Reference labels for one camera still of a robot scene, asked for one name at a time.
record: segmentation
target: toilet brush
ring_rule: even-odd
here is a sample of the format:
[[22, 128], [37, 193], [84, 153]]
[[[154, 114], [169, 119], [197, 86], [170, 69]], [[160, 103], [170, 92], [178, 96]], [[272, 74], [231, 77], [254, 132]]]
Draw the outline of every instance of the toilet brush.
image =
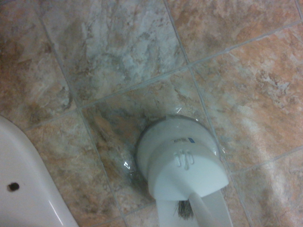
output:
[[179, 217], [185, 220], [195, 217], [200, 227], [222, 227], [195, 192], [190, 194], [187, 201], [179, 201], [177, 206]]
[[176, 211], [178, 212], [179, 218], [189, 220], [194, 218], [194, 212], [191, 208], [189, 200], [178, 201], [176, 204]]

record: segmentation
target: brush bristles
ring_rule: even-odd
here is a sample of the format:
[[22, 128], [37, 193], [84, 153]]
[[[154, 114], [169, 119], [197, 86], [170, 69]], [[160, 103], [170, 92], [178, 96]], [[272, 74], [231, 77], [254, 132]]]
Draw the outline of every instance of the brush bristles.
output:
[[176, 205], [176, 210], [178, 211], [178, 216], [183, 218], [184, 220], [193, 219], [194, 212], [191, 208], [189, 200], [187, 201], [179, 201]]

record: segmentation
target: toilet brush handle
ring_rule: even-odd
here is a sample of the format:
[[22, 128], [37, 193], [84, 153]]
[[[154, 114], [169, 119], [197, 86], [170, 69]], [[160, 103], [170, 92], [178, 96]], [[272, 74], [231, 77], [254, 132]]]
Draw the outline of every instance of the toilet brush handle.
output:
[[188, 199], [200, 227], [222, 227], [222, 225], [218, 223], [210, 213], [207, 206], [197, 193], [194, 192], [190, 194]]

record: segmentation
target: tile grout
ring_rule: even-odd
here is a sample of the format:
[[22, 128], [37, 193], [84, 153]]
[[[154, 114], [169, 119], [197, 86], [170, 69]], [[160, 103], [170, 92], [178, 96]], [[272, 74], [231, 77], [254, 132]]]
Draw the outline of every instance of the tile grout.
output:
[[86, 130], [87, 130], [87, 132], [88, 132], [88, 134], [89, 134], [89, 138], [90, 138], [90, 140], [91, 140], [91, 143], [92, 143], [92, 145], [93, 145], [93, 148], [94, 148], [95, 152], [97, 153], [99, 162], [101, 163], [102, 169], [103, 169], [103, 171], [104, 171], [104, 175], [105, 175], [106, 180], [107, 180], [107, 184], [108, 184], [108, 186], [109, 186], [109, 189], [110, 189], [111, 193], [113, 194], [113, 197], [114, 197], [114, 199], [115, 199], [116, 205], [117, 205], [118, 210], [119, 210], [119, 212], [120, 212], [120, 217], [121, 217], [121, 218], [123, 219], [123, 221], [125, 222], [126, 227], [128, 227], [128, 224], [127, 224], [126, 219], [125, 219], [125, 215], [124, 215], [124, 213], [122, 212], [122, 209], [121, 209], [121, 207], [120, 207], [120, 204], [119, 204], [119, 202], [118, 202], [118, 199], [117, 199], [117, 197], [116, 197], [116, 194], [114, 193], [114, 190], [113, 190], [112, 186], [110, 185], [109, 177], [108, 177], [107, 172], [106, 172], [106, 170], [105, 170], [104, 164], [103, 164], [103, 162], [102, 162], [102, 160], [101, 160], [101, 156], [100, 156], [100, 154], [99, 154], [99, 152], [98, 152], [98, 149], [97, 149], [97, 146], [96, 146], [96, 144], [95, 144], [95, 142], [94, 142], [94, 139], [93, 139], [93, 136], [92, 136], [92, 134], [91, 134], [91, 131], [89, 130], [88, 122], [87, 122], [86, 119], [84, 118], [84, 115], [83, 115], [82, 110], [78, 110], [78, 111], [79, 111], [79, 113], [80, 113], [80, 115], [81, 115], [81, 117], [82, 117], [82, 120], [83, 120], [83, 122], [84, 122], [85, 128], [86, 128]]
[[202, 93], [201, 93], [201, 91], [200, 91], [200, 89], [199, 89], [199, 86], [198, 86], [198, 83], [197, 83], [197, 81], [196, 81], [195, 75], [194, 75], [194, 73], [193, 73], [192, 67], [190, 67], [189, 70], [190, 70], [192, 79], [193, 79], [193, 81], [194, 81], [195, 87], [196, 87], [196, 89], [197, 89], [198, 95], [199, 95], [199, 97], [200, 97], [201, 105], [202, 105], [202, 107], [203, 107], [203, 110], [204, 110], [204, 113], [205, 113], [205, 115], [206, 115], [207, 121], [208, 121], [209, 126], [210, 126], [210, 128], [211, 128], [211, 132], [213, 133], [213, 136], [214, 136], [214, 138], [215, 138], [216, 145], [217, 145], [217, 147], [218, 147], [218, 149], [219, 149], [219, 153], [218, 153], [219, 159], [221, 159], [220, 142], [219, 142], [219, 140], [218, 140], [217, 133], [215, 132], [215, 129], [214, 129], [212, 120], [211, 120], [210, 115], [209, 115], [209, 113], [208, 113], [206, 104], [205, 104], [204, 99], [203, 99], [203, 95], [202, 95]]
[[183, 44], [182, 44], [182, 42], [181, 42], [181, 38], [180, 38], [180, 36], [179, 36], [179, 33], [178, 33], [178, 31], [177, 31], [177, 27], [176, 27], [176, 25], [175, 25], [174, 18], [172, 17], [171, 11], [170, 11], [170, 9], [169, 9], [169, 4], [167, 3], [167, 0], [163, 0], [163, 2], [164, 2], [164, 5], [165, 5], [165, 8], [166, 8], [166, 11], [167, 11], [167, 13], [168, 13], [168, 15], [169, 15], [169, 19], [170, 19], [171, 25], [172, 25], [172, 27], [173, 27], [173, 29], [174, 29], [174, 31], [175, 31], [176, 37], [177, 37], [177, 39], [178, 39], [180, 48], [181, 48], [181, 50], [182, 50], [182, 52], [183, 52], [183, 55], [184, 55], [185, 60], [186, 60], [186, 63], [187, 63], [187, 65], [188, 65], [188, 64], [189, 64], [189, 60], [188, 60], [187, 54], [186, 54], [186, 52], [185, 52], [185, 49], [184, 49], [184, 47], [183, 47]]
[[157, 82], [157, 81], [160, 80], [160, 79], [163, 79], [163, 78], [165, 78], [165, 77], [168, 77], [168, 76], [170, 76], [171, 74], [174, 74], [174, 73], [179, 72], [179, 71], [186, 70], [187, 68], [188, 68], [187, 65], [185, 65], [185, 66], [182, 66], [182, 67], [180, 67], [180, 68], [171, 70], [171, 71], [166, 72], [166, 73], [163, 73], [163, 74], [161, 74], [161, 75], [159, 75], [159, 76], [157, 76], [157, 77], [148, 79], [148, 80], [146, 80], [146, 81], [144, 81], [144, 82], [142, 82], [142, 83], [140, 83], [140, 84], [130, 86], [130, 87], [128, 87], [128, 88], [122, 89], [122, 90], [120, 90], [120, 91], [117, 91], [117, 92], [115, 92], [115, 93], [112, 93], [112, 94], [110, 94], [110, 95], [108, 95], [108, 96], [105, 96], [105, 97], [100, 98], [100, 99], [98, 99], [98, 100], [95, 100], [95, 101], [93, 101], [93, 102], [84, 104], [84, 105], [80, 106], [79, 108], [82, 108], [82, 109], [83, 109], [83, 108], [87, 108], [87, 107], [90, 107], [90, 106], [92, 106], [92, 105], [95, 105], [95, 104], [97, 104], [97, 103], [99, 103], [99, 102], [105, 101], [105, 100], [107, 100], [107, 99], [109, 99], [109, 98], [115, 97], [115, 96], [117, 96], [117, 95], [124, 94], [124, 93], [126, 93], [126, 92], [129, 92], [129, 91], [131, 91], [131, 90], [135, 90], [135, 89], [137, 89], [137, 88], [145, 87], [145, 86], [150, 85], [150, 84], [152, 84], [152, 83], [154, 83], [154, 82]]
[[295, 26], [295, 25], [297, 25], [297, 24], [299, 24], [299, 23], [301, 23], [301, 22], [302, 22], [302, 20], [297, 20], [297, 21], [292, 22], [292, 23], [290, 23], [290, 24], [288, 24], [288, 25], [281, 26], [281, 27], [276, 28], [276, 29], [274, 29], [274, 30], [272, 30], [272, 31], [269, 31], [269, 32], [267, 32], [267, 33], [264, 33], [264, 34], [262, 34], [262, 35], [259, 35], [259, 36], [257, 36], [257, 37], [254, 37], [254, 38], [252, 38], [252, 39], [249, 39], [249, 40], [247, 40], [247, 41], [245, 41], [245, 42], [243, 42], [243, 43], [240, 43], [240, 44], [237, 44], [237, 45], [228, 47], [228, 48], [226, 48], [226, 49], [223, 50], [223, 51], [217, 52], [217, 53], [215, 53], [215, 54], [213, 54], [213, 55], [210, 55], [210, 56], [207, 56], [207, 57], [205, 57], [205, 58], [202, 58], [202, 59], [196, 60], [196, 61], [194, 61], [194, 62], [191, 62], [191, 63], [188, 64], [188, 66], [193, 66], [193, 65], [196, 65], [196, 64], [198, 64], [198, 63], [202, 63], [202, 62], [207, 61], [207, 60], [209, 60], [209, 59], [215, 58], [215, 57], [217, 57], [217, 56], [219, 56], [219, 55], [222, 55], [222, 54], [225, 54], [225, 53], [227, 53], [227, 52], [229, 52], [229, 51], [231, 51], [231, 50], [233, 50], [233, 49], [235, 49], [235, 48], [238, 48], [238, 47], [240, 47], [240, 46], [249, 44], [249, 43], [254, 42], [254, 41], [258, 40], [258, 39], [264, 38], [265, 36], [272, 35], [273, 33], [278, 32], [278, 31], [281, 31], [281, 30], [283, 30], [283, 29], [285, 29], [285, 28], [289, 28], [289, 27]]
[[296, 7], [298, 9], [298, 12], [299, 12], [299, 15], [300, 15], [300, 19], [302, 20], [303, 19], [303, 15], [302, 15], [300, 4], [299, 4], [298, 0], [294, 0], [294, 1], [295, 1], [295, 4], [296, 4]]
[[66, 81], [66, 84], [67, 84], [68, 88], [70, 89], [70, 93], [71, 93], [71, 95], [72, 95], [72, 98], [73, 98], [73, 100], [75, 101], [76, 106], [79, 107], [80, 104], [79, 104], [79, 101], [78, 101], [78, 99], [77, 99], [76, 92], [74, 91], [73, 87], [71, 86], [70, 81], [68, 80], [68, 77], [67, 77], [67, 75], [66, 75], [65, 69], [64, 69], [64, 67], [63, 67], [63, 63], [62, 63], [61, 59], [59, 58], [59, 55], [58, 55], [58, 53], [57, 53], [57, 51], [56, 51], [56, 49], [55, 49], [55, 47], [54, 47], [54, 44], [53, 44], [53, 42], [52, 42], [52, 40], [51, 40], [51, 38], [50, 38], [50, 36], [49, 36], [49, 34], [48, 34], [48, 31], [47, 31], [47, 29], [46, 29], [46, 26], [45, 26], [45, 24], [44, 24], [44, 22], [43, 22], [43, 20], [42, 20], [42, 18], [41, 18], [41, 16], [40, 16], [40, 13], [39, 13], [39, 11], [38, 11], [38, 10], [40, 9], [40, 6], [38, 6], [38, 5], [35, 4], [34, 2], [32, 2], [31, 5], [32, 5], [32, 7], [34, 8], [34, 11], [35, 11], [37, 17], [39, 18], [39, 21], [40, 21], [40, 23], [41, 23], [41, 25], [42, 25], [42, 27], [43, 27], [44, 33], [45, 33], [45, 35], [46, 35], [46, 38], [48, 39], [48, 41], [49, 41], [49, 43], [50, 43], [50, 45], [51, 45], [53, 54], [54, 54], [54, 56], [55, 56], [55, 58], [56, 58], [56, 60], [57, 60], [57, 62], [58, 62], [58, 65], [59, 65], [59, 67], [60, 67], [60, 70], [61, 70], [61, 72], [62, 72], [62, 74], [63, 74], [63, 77], [64, 77], [64, 79], [65, 79], [65, 81]]
[[279, 160], [279, 159], [281, 159], [281, 158], [283, 158], [283, 157], [286, 157], [286, 156], [288, 156], [288, 155], [291, 155], [291, 154], [293, 154], [293, 153], [295, 153], [295, 152], [299, 152], [300, 150], [303, 150], [303, 145], [298, 146], [298, 147], [296, 147], [296, 148], [294, 148], [294, 149], [291, 149], [291, 150], [288, 151], [288, 152], [285, 152], [285, 153], [283, 153], [283, 154], [281, 154], [281, 155], [278, 155], [277, 157], [273, 157], [273, 158], [271, 158], [271, 159], [269, 159], [269, 160], [267, 160], [267, 161], [264, 161], [264, 162], [262, 162], [262, 163], [259, 163], [259, 164], [256, 164], [256, 165], [253, 165], [253, 166], [250, 166], [250, 167], [247, 167], [247, 168], [243, 168], [243, 169], [234, 171], [234, 172], [232, 172], [232, 175], [236, 175], [236, 174], [239, 174], [239, 173], [245, 173], [245, 172], [247, 172], [247, 171], [249, 171], [249, 170], [252, 170], [252, 169], [257, 169], [257, 168], [259, 168], [259, 167], [261, 167], [261, 166], [264, 166], [264, 165], [266, 165], [266, 164], [275, 162], [275, 161], [277, 161], [277, 160]]

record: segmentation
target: marble tile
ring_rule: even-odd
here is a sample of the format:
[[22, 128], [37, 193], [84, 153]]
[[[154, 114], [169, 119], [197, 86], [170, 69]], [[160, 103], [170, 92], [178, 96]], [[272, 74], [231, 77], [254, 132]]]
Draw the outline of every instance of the marble tile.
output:
[[232, 171], [303, 145], [303, 26], [195, 66]]
[[162, 0], [37, 2], [84, 104], [185, 64]]
[[83, 110], [124, 213], [153, 202], [133, 158], [141, 132], [177, 112], [208, 125], [188, 70]]
[[111, 221], [111, 222], [108, 222], [106, 224], [96, 226], [96, 227], [126, 227], [126, 224], [123, 221], [123, 219], [120, 218], [118, 220]]
[[74, 108], [33, 9], [25, 0], [0, 6], [0, 114], [25, 129]]
[[129, 227], [159, 227], [156, 204], [127, 215], [126, 222]]
[[190, 61], [300, 19], [294, 0], [167, 0]]
[[303, 226], [303, 150], [234, 178], [252, 227]]
[[229, 184], [221, 189], [221, 192], [231, 216], [233, 227], [250, 227], [238, 193], [231, 179], [229, 180]]
[[80, 227], [120, 216], [80, 115], [68, 114], [26, 134]]

